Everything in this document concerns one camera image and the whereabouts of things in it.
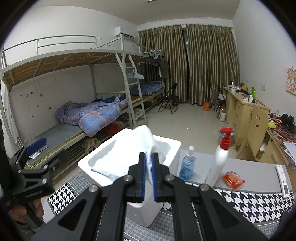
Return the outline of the person left hand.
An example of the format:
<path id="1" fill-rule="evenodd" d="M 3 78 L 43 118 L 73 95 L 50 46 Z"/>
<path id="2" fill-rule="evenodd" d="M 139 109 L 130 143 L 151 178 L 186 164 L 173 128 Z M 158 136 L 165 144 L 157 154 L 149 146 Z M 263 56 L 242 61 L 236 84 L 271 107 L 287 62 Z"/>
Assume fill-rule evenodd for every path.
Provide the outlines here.
<path id="1" fill-rule="evenodd" d="M 37 217 L 42 217 L 44 215 L 44 209 L 41 203 L 41 198 L 32 201 L 33 206 L 35 207 L 35 214 Z M 25 209 L 25 207 L 19 205 L 19 204 L 15 204 L 13 206 L 13 208 L 8 212 L 10 218 L 16 222 L 16 223 L 20 223 L 20 224 L 26 224 L 25 220 L 24 220 L 24 216 L 27 215 L 27 210 Z"/>

